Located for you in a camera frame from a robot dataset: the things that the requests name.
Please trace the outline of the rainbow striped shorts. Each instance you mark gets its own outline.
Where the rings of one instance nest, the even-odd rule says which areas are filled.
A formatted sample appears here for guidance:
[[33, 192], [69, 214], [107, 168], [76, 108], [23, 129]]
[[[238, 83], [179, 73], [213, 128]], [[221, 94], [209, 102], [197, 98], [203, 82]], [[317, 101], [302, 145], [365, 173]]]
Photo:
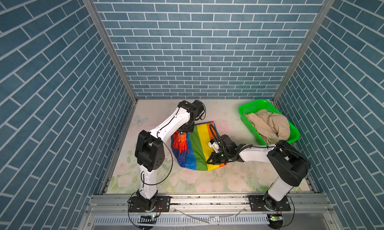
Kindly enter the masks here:
[[214, 139], [209, 126], [214, 122], [202, 123], [194, 126], [193, 132], [181, 134], [176, 131], [171, 136], [172, 151], [178, 164], [182, 168], [197, 171], [212, 171], [225, 166], [225, 164], [212, 165], [207, 160], [214, 152], [209, 142]]

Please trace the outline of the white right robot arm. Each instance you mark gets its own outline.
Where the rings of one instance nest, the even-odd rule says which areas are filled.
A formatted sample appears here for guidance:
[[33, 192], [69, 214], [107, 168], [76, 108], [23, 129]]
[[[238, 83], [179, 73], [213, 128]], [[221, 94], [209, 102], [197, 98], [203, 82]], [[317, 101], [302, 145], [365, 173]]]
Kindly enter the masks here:
[[262, 198], [262, 208], [267, 211], [289, 211], [287, 194], [300, 185], [310, 169], [309, 160], [291, 146], [280, 140], [274, 145], [253, 146], [225, 143], [223, 140], [211, 140], [208, 143], [214, 151], [207, 164], [221, 165], [232, 162], [270, 163], [278, 174]]

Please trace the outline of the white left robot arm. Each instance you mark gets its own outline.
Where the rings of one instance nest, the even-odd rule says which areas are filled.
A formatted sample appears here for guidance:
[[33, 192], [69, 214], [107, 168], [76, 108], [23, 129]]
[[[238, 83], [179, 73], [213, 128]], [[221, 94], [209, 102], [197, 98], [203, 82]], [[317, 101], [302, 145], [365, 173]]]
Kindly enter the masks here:
[[179, 131], [193, 131], [195, 121], [206, 114], [205, 105], [195, 100], [190, 103], [183, 100], [175, 111], [161, 124], [150, 131], [142, 130], [138, 135], [135, 157], [140, 165], [141, 185], [137, 193], [139, 208], [145, 212], [152, 211], [157, 205], [158, 189], [157, 171], [165, 160], [166, 142]]

